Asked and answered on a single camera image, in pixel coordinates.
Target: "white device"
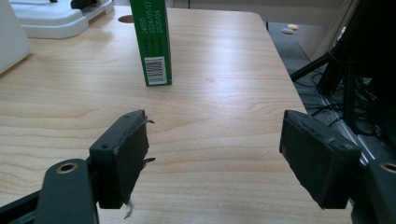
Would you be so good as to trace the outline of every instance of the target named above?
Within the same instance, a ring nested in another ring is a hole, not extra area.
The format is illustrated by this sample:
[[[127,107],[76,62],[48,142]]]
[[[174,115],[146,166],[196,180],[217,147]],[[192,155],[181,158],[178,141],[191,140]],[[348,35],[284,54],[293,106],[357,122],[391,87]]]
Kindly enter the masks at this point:
[[[97,0],[82,10],[73,9],[71,0],[9,0],[28,37],[62,39],[79,35],[89,27],[89,20],[102,12],[114,10],[112,0]]]
[[[8,0],[0,0],[0,74],[26,57],[31,48]]]

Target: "black equipment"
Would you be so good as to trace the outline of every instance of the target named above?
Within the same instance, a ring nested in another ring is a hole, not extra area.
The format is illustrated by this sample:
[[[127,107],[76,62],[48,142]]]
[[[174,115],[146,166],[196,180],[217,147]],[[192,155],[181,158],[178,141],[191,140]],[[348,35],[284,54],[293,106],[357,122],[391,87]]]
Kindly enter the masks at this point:
[[[290,75],[291,79],[296,81],[327,64],[317,86],[318,92],[328,95],[343,80],[343,119],[354,133],[358,133],[355,124],[356,77],[370,77],[370,92],[377,98],[396,105],[396,41],[392,25],[394,22],[396,14],[393,12],[392,1],[359,1],[336,45],[323,56]]]
[[[396,223],[396,161],[360,163],[361,149],[317,119],[285,111],[280,153],[323,209],[352,201],[355,224]]]

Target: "wood grain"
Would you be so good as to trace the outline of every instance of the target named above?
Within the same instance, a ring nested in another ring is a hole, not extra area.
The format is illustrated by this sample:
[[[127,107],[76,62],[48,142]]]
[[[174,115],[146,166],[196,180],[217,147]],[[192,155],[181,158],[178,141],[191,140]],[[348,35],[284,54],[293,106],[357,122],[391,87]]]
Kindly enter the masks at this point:
[[[157,160],[132,216],[100,210],[101,223],[350,223],[350,209],[318,208],[278,153],[284,110],[304,107],[258,15],[169,9],[174,84],[146,87],[134,26],[118,21],[128,14],[116,7],[78,36],[30,39],[32,54],[1,75],[0,205],[145,109]]]

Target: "floor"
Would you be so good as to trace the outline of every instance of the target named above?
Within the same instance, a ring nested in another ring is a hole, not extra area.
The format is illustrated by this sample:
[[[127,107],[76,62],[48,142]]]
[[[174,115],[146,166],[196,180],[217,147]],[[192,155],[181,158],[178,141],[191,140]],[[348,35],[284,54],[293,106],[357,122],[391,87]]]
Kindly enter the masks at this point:
[[[114,0],[114,3],[119,6],[129,6],[130,0]],[[292,74],[309,64],[310,61],[297,42],[298,30],[295,31],[294,35],[286,35],[282,33],[282,29],[286,27],[287,24],[285,23],[269,22],[268,32],[274,41],[283,64],[285,64],[289,74]],[[359,129],[366,134],[354,134],[340,119],[342,113],[332,105],[343,102],[342,83],[331,96],[318,94],[316,84],[320,80],[322,72],[323,70],[316,70],[294,82],[307,113],[310,115],[314,114],[315,118],[360,146],[363,150],[362,163],[380,158],[391,157],[396,159],[396,146],[391,144],[388,139],[376,136],[375,125],[370,120],[360,120],[357,122]]]

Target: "black cable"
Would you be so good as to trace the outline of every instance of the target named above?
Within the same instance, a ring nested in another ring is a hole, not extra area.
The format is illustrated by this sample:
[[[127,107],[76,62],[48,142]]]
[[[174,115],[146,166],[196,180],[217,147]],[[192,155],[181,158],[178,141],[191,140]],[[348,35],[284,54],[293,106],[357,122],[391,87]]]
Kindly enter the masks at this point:
[[[308,106],[306,106],[305,109],[316,109],[316,110],[318,110],[318,109],[321,109],[322,107],[323,107],[323,105],[315,106],[315,107],[308,107]]]
[[[344,118],[344,117],[337,118],[337,119],[333,120],[333,121],[332,121],[330,124],[328,124],[327,126],[330,128],[330,127],[332,127],[332,126],[334,125],[334,123],[340,121],[340,120],[343,119],[343,118]]]
[[[332,55],[332,51],[330,49],[327,52],[329,53],[330,57],[332,57],[332,59],[335,60],[337,63],[343,63],[343,64],[347,64],[348,63],[348,61],[341,61],[340,59],[338,59],[334,55]]]
[[[308,85],[305,85],[305,84],[300,83],[298,81],[294,81],[294,83],[297,83],[298,85],[303,86],[303,87],[307,87],[307,88],[316,88],[316,86],[308,86]]]
[[[304,105],[312,105],[312,106],[320,106],[320,107],[324,106],[324,105],[318,105],[318,104],[304,104]]]
[[[367,90],[367,85],[364,83],[364,77],[357,77],[357,92],[365,98],[368,104],[372,104],[375,100],[375,96]]]
[[[323,75],[323,73],[317,71],[317,73],[314,74],[314,75],[311,77],[311,81],[312,81],[312,83],[314,83],[315,87],[318,86],[318,83],[315,82],[315,77],[320,76],[320,75]]]
[[[311,116],[314,117],[321,111],[325,109],[331,109],[331,110],[342,110],[339,106],[342,106],[343,104],[332,104],[332,105],[324,105],[322,108],[319,108],[317,111],[315,111]]]

